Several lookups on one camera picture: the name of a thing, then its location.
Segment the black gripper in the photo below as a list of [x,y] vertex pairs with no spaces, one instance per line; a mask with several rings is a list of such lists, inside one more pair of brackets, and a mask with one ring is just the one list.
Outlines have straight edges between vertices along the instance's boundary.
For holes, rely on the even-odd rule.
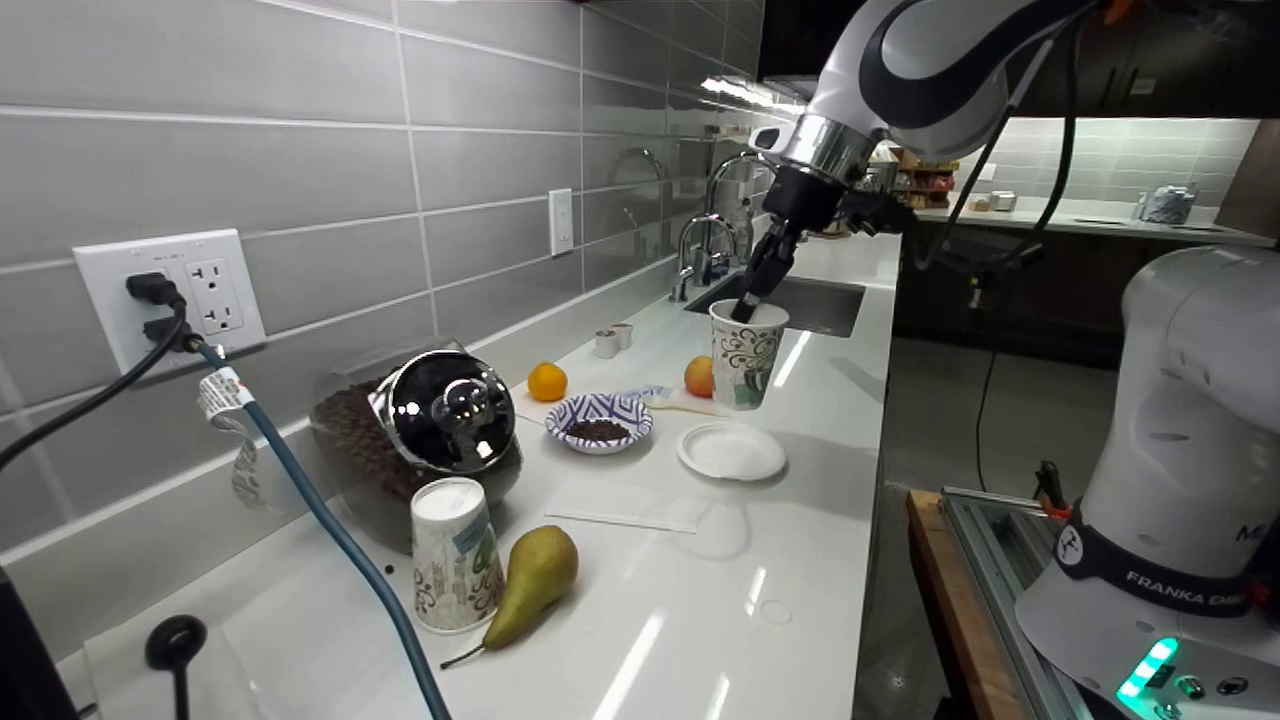
[[804,227],[776,221],[751,248],[743,292],[763,298],[791,267]]

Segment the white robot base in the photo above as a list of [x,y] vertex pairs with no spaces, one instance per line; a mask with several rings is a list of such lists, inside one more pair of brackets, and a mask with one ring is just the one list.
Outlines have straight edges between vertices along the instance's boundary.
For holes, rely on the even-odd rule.
[[1118,312],[1109,440],[1016,625],[1133,720],[1274,720],[1251,563],[1280,520],[1280,256],[1156,256]]

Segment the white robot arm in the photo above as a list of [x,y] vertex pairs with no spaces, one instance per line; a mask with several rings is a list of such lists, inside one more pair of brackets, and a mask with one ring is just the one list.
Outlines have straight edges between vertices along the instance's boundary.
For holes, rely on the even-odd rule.
[[829,53],[817,90],[771,161],[771,217],[741,277],[741,317],[787,277],[794,243],[821,232],[862,181],[872,148],[963,156],[1010,104],[1009,64],[1053,44],[1099,0],[868,0]]

